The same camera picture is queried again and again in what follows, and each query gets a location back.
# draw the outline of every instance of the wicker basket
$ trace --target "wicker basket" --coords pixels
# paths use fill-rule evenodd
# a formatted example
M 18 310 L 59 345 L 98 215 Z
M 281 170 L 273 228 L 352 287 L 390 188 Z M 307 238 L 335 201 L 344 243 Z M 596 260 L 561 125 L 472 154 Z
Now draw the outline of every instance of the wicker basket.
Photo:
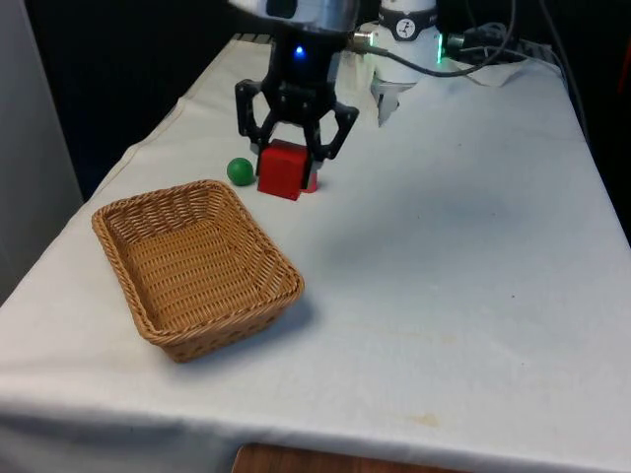
M 305 287 L 221 182 L 114 202 L 92 223 L 138 332 L 176 362 L 264 329 Z

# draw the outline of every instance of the red cube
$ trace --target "red cube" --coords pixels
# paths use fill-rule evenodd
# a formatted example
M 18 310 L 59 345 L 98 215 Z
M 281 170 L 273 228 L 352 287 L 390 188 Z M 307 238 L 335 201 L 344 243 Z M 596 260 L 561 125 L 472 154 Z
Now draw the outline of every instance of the red cube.
M 266 194 L 298 200 L 302 192 L 307 147 L 274 140 L 261 153 L 258 190 Z

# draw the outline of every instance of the wooden floor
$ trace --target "wooden floor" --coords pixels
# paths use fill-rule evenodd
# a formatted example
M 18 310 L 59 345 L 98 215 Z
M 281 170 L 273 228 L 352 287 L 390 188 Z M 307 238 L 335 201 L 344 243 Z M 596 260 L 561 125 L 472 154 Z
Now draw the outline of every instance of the wooden floor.
M 237 455 L 233 473 L 456 473 L 353 456 L 268 445 L 248 445 Z

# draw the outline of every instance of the blue led light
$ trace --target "blue led light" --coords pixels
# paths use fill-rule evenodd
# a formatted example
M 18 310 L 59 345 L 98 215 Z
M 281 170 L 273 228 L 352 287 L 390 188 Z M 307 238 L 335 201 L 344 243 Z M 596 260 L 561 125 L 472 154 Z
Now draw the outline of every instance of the blue led light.
M 296 46 L 296 49 L 294 50 L 294 59 L 302 60 L 305 59 L 305 57 L 307 57 L 305 49 L 302 46 Z

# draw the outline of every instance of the table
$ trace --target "table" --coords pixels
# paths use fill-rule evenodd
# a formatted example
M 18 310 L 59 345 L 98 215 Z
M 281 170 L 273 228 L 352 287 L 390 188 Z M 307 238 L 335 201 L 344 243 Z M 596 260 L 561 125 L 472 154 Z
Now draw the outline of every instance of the table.
M 345 89 L 362 119 L 319 193 L 238 190 L 304 274 L 302 300 L 184 366 L 137 335 L 90 218 L 250 156 L 232 90 L 267 47 L 232 42 L 1 307 L 0 470 L 225 472 L 263 442 L 630 471 L 629 246 L 538 64 L 502 88 L 427 78 L 382 129 L 368 85 Z

